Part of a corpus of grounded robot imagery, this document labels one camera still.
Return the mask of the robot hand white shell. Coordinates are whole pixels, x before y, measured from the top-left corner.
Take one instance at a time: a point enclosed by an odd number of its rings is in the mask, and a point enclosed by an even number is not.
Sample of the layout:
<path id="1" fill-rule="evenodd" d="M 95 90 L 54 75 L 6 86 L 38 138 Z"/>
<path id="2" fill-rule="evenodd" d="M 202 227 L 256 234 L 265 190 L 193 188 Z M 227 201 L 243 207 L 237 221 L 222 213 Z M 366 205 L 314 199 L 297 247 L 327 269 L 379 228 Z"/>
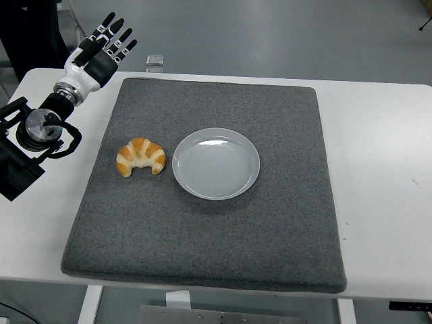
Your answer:
<path id="1" fill-rule="evenodd" d="M 58 79 L 53 92 L 78 106 L 91 92 L 103 88 L 137 44 L 137 40 L 130 39 L 131 28 L 117 34 L 123 25 L 124 19 L 116 20 L 111 12 L 68 57 L 65 74 Z"/>

